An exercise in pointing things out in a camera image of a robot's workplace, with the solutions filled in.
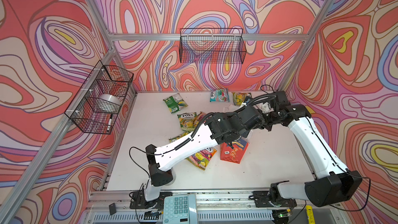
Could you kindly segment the red white paper bag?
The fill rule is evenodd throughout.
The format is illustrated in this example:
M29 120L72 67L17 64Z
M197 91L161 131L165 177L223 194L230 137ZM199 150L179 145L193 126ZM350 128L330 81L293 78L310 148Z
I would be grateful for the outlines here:
M220 160L240 164L249 146L249 142L244 138L240 138L231 144L231 146L227 143L220 145Z

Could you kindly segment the pink yellow snack bag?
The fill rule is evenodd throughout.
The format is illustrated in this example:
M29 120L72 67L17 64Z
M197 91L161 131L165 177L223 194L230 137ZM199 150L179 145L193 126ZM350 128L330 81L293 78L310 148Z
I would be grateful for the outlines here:
M210 160L216 154L217 150L214 148L206 148L189 156L187 160L195 167L206 170Z

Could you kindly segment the dark green snack bag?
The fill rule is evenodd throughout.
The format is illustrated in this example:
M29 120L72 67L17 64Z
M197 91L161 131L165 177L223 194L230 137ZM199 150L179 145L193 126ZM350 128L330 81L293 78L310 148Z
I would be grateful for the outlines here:
M167 105L171 114L175 114L180 110L188 107L188 104L179 93L163 99L163 102Z

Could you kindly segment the yellow green mango snack bag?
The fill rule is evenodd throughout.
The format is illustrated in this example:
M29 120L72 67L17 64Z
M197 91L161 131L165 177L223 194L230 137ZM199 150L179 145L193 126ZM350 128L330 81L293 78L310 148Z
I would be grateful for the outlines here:
M190 134L190 132L183 132L182 134L180 134L180 135L178 135L178 136L176 136L176 137L174 137L174 138L170 138L170 139L169 139L169 142L170 142L170 143L175 142L175 141L177 141L177 140L183 138L184 136L186 136L186 135L188 135L188 134Z

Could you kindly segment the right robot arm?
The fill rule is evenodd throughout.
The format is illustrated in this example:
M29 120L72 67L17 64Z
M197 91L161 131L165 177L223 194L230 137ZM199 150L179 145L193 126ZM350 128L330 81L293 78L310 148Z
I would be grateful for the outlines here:
M308 182L280 181L271 185L271 200L310 201L323 207L348 201L363 181L358 171L350 170L326 143L304 105L289 105L265 113L265 128L281 124L295 136L314 179Z

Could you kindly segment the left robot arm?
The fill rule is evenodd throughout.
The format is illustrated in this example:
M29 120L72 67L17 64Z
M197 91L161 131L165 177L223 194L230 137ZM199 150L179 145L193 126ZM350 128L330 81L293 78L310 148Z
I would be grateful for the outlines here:
M206 148L223 143L232 145L264 124L265 118L260 110L244 106L233 112L206 114L193 132L175 142L161 147L148 145L146 154L150 179L144 188L145 200L156 200L162 187L174 181L173 166L182 160Z

